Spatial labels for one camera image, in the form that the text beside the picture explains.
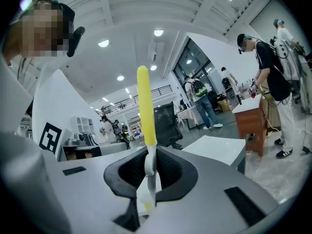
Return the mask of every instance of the black t-shirt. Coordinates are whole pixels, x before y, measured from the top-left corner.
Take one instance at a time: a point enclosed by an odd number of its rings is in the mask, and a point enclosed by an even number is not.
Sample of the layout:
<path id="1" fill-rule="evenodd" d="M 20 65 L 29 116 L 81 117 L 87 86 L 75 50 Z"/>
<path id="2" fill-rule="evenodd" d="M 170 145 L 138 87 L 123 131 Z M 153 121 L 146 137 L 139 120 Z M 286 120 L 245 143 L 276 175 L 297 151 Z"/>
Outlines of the black t-shirt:
<path id="1" fill-rule="evenodd" d="M 284 72 L 284 69 L 273 49 L 271 49 L 268 44 L 260 41 L 256 44 L 256 57 L 259 62 L 260 70 L 265 68 L 270 69 L 267 81 L 273 98 L 276 101 L 286 99 L 291 93 L 291 87 L 281 74 L 281 72 Z"/>

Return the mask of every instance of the man in black t-shirt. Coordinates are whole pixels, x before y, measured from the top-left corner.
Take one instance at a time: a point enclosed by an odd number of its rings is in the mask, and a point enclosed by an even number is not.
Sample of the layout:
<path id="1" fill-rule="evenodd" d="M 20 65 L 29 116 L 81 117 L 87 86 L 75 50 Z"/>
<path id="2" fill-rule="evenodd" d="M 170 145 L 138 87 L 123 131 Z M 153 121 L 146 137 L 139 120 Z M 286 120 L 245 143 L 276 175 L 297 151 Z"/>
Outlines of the man in black t-shirt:
<path id="1" fill-rule="evenodd" d="M 254 77 L 256 82 L 250 90 L 253 91 L 267 79 L 269 90 L 276 102 L 281 121 L 282 135 L 274 143 L 275 145 L 282 145 L 283 149 L 276 154 L 276 157 L 285 158 L 293 153 L 294 125 L 291 87 L 283 76 L 283 66 L 273 49 L 265 42 L 254 40 L 245 34 L 240 34 L 237 37 L 237 45 L 240 54 L 256 50 L 259 70 Z"/>

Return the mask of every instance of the black sneaker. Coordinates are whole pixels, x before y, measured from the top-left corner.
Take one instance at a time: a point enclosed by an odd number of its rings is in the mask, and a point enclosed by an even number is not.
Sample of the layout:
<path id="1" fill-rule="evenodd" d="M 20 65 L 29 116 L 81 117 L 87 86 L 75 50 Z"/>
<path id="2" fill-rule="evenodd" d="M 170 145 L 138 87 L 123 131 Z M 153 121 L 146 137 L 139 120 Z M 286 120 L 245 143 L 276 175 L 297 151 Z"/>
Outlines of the black sneaker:
<path id="1" fill-rule="evenodd" d="M 283 150 L 276 154 L 276 158 L 286 158 L 287 156 L 291 155 L 293 150 L 291 149 L 289 152 L 284 152 Z"/>
<path id="2" fill-rule="evenodd" d="M 277 139 L 276 141 L 274 141 L 274 144 L 277 145 L 277 146 L 282 146 L 283 145 L 283 142 L 281 141 L 281 139 Z"/>

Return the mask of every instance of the metal railing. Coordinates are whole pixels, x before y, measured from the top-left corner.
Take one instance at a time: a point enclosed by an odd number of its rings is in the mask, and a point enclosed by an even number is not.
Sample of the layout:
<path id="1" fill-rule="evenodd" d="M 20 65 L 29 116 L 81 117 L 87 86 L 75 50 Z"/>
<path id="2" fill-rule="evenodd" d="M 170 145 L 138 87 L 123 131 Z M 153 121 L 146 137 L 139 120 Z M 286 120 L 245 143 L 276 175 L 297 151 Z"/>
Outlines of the metal railing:
<path id="1" fill-rule="evenodd" d="M 156 88 L 152 90 L 152 99 L 155 99 L 157 97 L 160 97 L 162 95 L 165 95 L 171 92 L 172 92 L 172 88 L 170 85 Z M 97 111 L 97 114 L 100 116 L 110 115 L 112 113 L 116 113 L 118 111 L 121 111 L 128 107 L 132 107 L 134 105 L 138 105 L 138 96 L 133 96 L 132 98 L 124 99 L 122 101 L 116 102 L 114 103 L 114 106 L 102 107 L 99 111 Z"/>

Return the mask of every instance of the yellow joystick handle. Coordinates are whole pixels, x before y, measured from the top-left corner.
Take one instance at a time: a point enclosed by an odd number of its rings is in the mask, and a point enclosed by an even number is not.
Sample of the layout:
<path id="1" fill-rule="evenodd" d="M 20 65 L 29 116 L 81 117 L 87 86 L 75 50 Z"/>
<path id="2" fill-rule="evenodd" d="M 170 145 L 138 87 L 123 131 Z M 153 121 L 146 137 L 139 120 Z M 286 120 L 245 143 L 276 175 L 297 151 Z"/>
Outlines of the yellow joystick handle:
<path id="1" fill-rule="evenodd" d="M 145 66 L 139 66 L 139 68 L 137 69 L 137 92 L 145 144 L 156 145 L 157 140 L 155 134 L 152 92 L 148 69 Z"/>

